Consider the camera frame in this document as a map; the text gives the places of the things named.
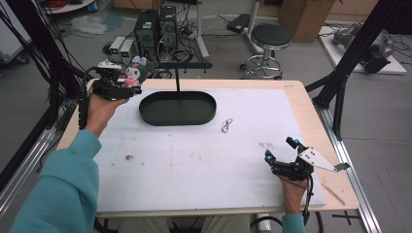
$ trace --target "cardboard box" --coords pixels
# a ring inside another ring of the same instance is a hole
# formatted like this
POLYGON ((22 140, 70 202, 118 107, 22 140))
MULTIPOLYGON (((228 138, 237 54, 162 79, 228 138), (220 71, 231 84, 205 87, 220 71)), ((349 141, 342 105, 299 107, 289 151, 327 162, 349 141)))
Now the cardboard box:
POLYGON ((314 42, 335 0, 285 0, 279 22, 293 34, 295 43, 314 42))
POLYGON ((159 10, 163 0, 114 0, 117 9, 156 9, 159 10))

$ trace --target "black oval tray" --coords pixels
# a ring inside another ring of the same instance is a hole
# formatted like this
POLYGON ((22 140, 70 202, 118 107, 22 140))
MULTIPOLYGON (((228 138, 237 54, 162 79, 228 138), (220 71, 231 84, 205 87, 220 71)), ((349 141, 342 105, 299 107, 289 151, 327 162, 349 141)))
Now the black oval tray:
POLYGON ((216 100, 202 91, 159 91, 140 102, 139 112, 154 126, 205 124, 215 117, 216 100))

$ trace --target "teal sweater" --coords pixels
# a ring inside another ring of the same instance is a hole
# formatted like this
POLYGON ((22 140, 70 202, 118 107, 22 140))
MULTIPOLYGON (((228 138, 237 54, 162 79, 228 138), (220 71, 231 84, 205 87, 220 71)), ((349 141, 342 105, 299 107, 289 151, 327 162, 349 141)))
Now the teal sweater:
MULTIPOLYGON (((10 232, 92 232, 99 189, 93 157, 100 148, 94 134, 81 130, 68 149, 51 153, 10 232)), ((284 233, 305 232, 302 215, 282 221, 284 233)))

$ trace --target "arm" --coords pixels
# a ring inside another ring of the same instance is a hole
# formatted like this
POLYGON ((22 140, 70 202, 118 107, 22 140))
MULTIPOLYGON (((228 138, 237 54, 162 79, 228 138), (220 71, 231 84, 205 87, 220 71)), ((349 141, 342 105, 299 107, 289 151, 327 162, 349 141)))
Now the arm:
POLYGON ((286 214, 282 217, 283 233, 306 232, 303 216, 300 213, 300 201, 305 193, 308 182, 291 182, 287 178, 280 177, 283 186, 283 206, 286 214))
POLYGON ((101 148, 97 138, 125 102, 90 96, 86 129, 68 149, 49 155, 11 232, 91 232, 97 211, 98 168, 92 160, 101 148))

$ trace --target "hand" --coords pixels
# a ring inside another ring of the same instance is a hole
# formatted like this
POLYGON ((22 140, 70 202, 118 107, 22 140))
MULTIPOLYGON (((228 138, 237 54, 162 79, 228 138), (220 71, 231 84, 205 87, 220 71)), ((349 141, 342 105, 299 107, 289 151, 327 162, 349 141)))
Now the hand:
POLYGON ((128 99, 109 101, 99 95, 91 94, 88 102, 88 118, 85 129, 92 132, 98 138, 106 128, 107 122, 115 113, 116 108, 127 101, 128 99))
POLYGON ((283 186, 283 206, 286 214, 300 214, 300 201, 306 191, 308 181, 292 182, 288 178, 279 177, 283 186))

